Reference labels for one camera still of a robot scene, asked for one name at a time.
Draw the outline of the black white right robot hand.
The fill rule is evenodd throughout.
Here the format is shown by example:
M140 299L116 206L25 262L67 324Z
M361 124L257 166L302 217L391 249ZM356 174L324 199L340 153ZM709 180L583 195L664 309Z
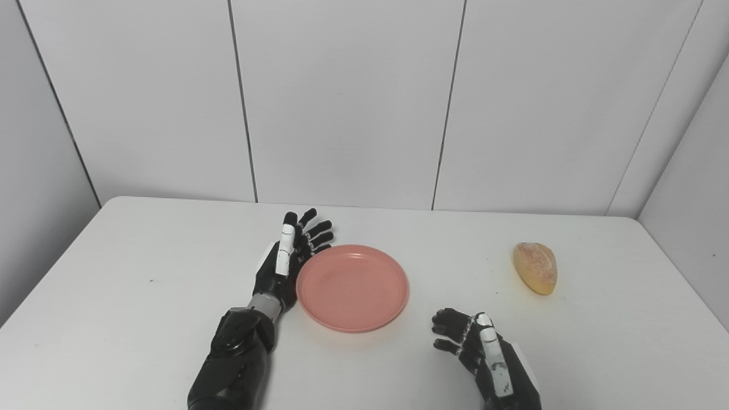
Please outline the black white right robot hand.
M512 343L484 312L468 315L445 307L432 317L434 348L456 356L472 374L485 409L541 409L534 380Z

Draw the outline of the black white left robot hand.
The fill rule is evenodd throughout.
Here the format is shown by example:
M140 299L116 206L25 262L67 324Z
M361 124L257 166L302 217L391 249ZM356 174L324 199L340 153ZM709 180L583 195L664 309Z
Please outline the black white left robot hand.
M316 208L310 208L302 217L295 212L287 212L280 239L258 269L253 296L260 294L275 298L283 313L297 301L296 285L301 269L314 255L329 249L334 239L330 220L309 226L315 217Z

